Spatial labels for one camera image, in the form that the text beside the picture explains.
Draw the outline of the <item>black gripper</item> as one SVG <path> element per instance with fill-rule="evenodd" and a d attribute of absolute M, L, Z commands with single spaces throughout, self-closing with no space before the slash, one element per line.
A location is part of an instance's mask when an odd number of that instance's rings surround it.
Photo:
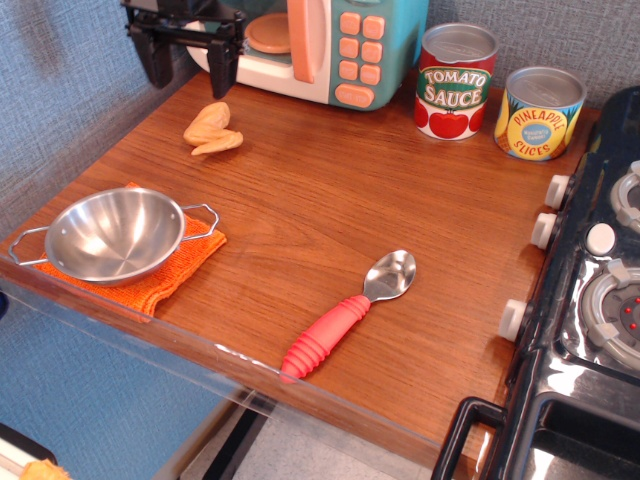
<path fill-rule="evenodd" d="M 246 15 L 221 1 L 121 1 L 127 32 L 149 82 L 166 87 L 173 78 L 171 44 L 207 47 L 213 96 L 236 84 Z"/>

